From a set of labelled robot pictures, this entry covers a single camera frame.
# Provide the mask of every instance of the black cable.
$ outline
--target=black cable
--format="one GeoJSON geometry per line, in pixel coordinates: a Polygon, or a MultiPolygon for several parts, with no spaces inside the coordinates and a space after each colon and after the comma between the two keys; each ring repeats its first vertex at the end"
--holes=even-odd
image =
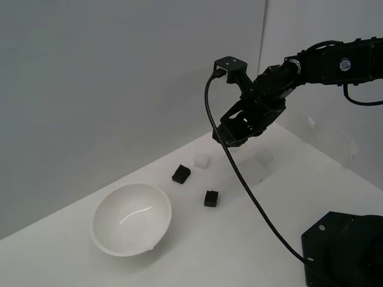
{"type": "Polygon", "coordinates": [[[367,102],[367,103],[358,102],[357,100],[353,100],[348,95],[348,85],[347,84],[343,85],[343,94],[345,95],[345,98],[347,100],[349,100],[351,103],[358,105],[358,106],[380,106],[380,105],[383,105],[383,100],[379,100],[377,102],[367,102]]]}
{"type": "Polygon", "coordinates": [[[269,219],[269,217],[267,216],[266,212],[263,210],[262,206],[260,205],[260,203],[258,202],[258,200],[256,199],[256,197],[254,196],[253,192],[250,190],[250,187],[247,185],[244,177],[242,176],[241,172],[239,171],[228,147],[227,147],[227,144],[226,142],[222,139],[222,136],[220,134],[220,132],[218,131],[218,128],[217,126],[215,125],[215,122],[214,122],[214,119],[211,115],[211,111],[210,111],[210,107],[209,107],[209,88],[210,88],[210,84],[211,82],[215,79],[215,78],[220,78],[222,77],[223,75],[225,75],[225,71],[222,70],[222,69],[218,69],[216,70],[209,78],[208,82],[206,83],[206,86],[205,86],[205,109],[206,109],[206,113],[208,114],[208,118],[209,118],[209,121],[210,121],[210,124],[211,124],[211,127],[213,128],[213,131],[214,133],[217,135],[218,137],[218,140],[220,141],[221,145],[222,145],[222,148],[227,156],[227,158],[229,159],[229,162],[230,164],[232,165],[233,167],[233,170],[235,172],[235,174],[237,175],[239,181],[241,182],[241,184],[243,185],[243,187],[245,188],[247,194],[249,195],[250,199],[253,201],[253,203],[255,204],[255,206],[257,207],[257,209],[259,210],[259,212],[261,213],[261,216],[263,217],[263,219],[266,221],[266,223],[268,224],[268,226],[270,227],[270,229],[273,231],[274,235],[277,236],[277,238],[279,239],[279,241],[291,252],[291,254],[293,254],[300,262],[302,262],[305,266],[307,266],[308,268],[310,268],[313,272],[315,272],[316,274],[318,274],[320,277],[322,277],[326,283],[330,284],[331,286],[334,286],[334,287],[338,287],[337,284],[333,283],[329,278],[327,278],[326,276],[322,275],[321,273],[317,272],[315,269],[313,269],[311,267],[311,262],[308,260],[308,259],[305,259],[304,257],[302,257],[298,252],[296,252],[289,244],[288,242],[285,240],[285,238],[283,238],[283,236],[279,233],[279,231],[275,228],[275,226],[273,225],[273,223],[271,222],[271,220],[269,219]]]}
{"type": "Polygon", "coordinates": [[[321,47],[325,47],[325,46],[329,46],[329,45],[336,45],[336,44],[339,44],[339,43],[341,43],[341,42],[340,41],[334,41],[334,40],[320,42],[320,43],[317,43],[317,44],[309,47],[306,50],[306,52],[314,51],[314,50],[319,49],[321,47]]]}

